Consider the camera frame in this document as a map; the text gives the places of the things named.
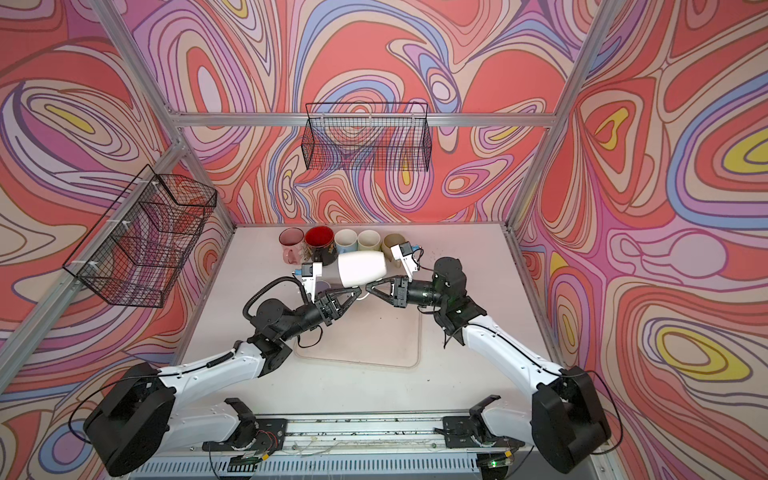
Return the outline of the light blue mug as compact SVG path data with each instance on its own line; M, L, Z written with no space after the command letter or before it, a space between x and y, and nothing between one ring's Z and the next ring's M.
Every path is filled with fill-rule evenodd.
M358 234L348 228L338 230L334 235L334 243L339 255L358 250Z

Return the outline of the pink mug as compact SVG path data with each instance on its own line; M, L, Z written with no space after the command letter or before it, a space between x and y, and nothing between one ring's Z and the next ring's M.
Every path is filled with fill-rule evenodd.
M300 265L306 261L305 233L302 229L286 228L280 233L278 240L286 264Z

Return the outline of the purple mug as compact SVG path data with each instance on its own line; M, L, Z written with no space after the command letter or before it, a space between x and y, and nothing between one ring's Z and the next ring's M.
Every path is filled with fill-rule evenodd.
M314 296L318 297L322 292L331 288L331 285L323 280L316 280L314 283Z

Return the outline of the black skull mug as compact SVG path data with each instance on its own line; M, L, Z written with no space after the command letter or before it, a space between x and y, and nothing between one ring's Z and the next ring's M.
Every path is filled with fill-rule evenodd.
M334 231L326 225L310 228L304 237L307 259L319 262L324 267L330 266L338 257Z

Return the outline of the green mug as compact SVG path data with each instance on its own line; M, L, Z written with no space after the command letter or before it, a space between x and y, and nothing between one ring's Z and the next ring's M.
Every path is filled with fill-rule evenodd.
M357 235L357 245L359 251L380 251L381 236L372 229L361 231Z

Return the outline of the white mug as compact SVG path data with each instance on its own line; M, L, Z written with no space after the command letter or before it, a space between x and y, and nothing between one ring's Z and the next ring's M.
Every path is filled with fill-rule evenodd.
M387 265L381 251L363 250L340 254L337 258L338 274L344 287L357 287L382 279Z

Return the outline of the beige ceramic teapot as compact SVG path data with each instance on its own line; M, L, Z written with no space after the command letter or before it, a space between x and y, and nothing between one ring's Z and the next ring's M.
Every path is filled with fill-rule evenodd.
M404 243L405 241L405 237L399 233L390 233L384 237L381 244L381 250L388 262L394 262L392 248Z

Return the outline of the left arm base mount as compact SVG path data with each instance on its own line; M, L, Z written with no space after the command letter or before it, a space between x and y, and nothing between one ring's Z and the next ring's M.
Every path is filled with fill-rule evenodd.
M288 420L285 418L256 418L241 423L232 435L221 442L202 444L206 452L255 452L272 454L283 448Z

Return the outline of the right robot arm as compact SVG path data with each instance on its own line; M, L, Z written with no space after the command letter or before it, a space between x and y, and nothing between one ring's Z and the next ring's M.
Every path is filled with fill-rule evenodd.
M468 294L458 259L438 259L428 281L390 276L365 290L397 308L430 308L446 342L479 354L526 395L527 412L502 406L497 394L487 396L469 409L463 426L443 429L447 438L467 437L481 447L529 444L563 474L590 456L608 454L612 431L590 374L549 361L504 331Z

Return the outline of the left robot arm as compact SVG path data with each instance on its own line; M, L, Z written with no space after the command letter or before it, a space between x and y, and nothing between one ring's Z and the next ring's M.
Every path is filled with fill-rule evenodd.
M193 404L274 372L292 353L289 340L340 319L362 293L359 287L342 287L311 298L302 291L301 304L291 309L265 296L281 283L302 284L282 276L246 301L242 314L254 328L248 339L188 364L157 369L141 363L101 387L103 399L74 435L94 449L109 475L129 474L159 452L195 444L243 451L257 448L264 437L266 453L278 447L276 437L259 426L242 400L230 397L223 406L201 408Z

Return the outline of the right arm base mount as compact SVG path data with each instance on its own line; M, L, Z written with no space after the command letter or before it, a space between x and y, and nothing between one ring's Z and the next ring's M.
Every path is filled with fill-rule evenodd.
M448 448L508 448L516 451L524 442L493 434L481 419L470 415L444 416L442 426L434 431L444 438Z

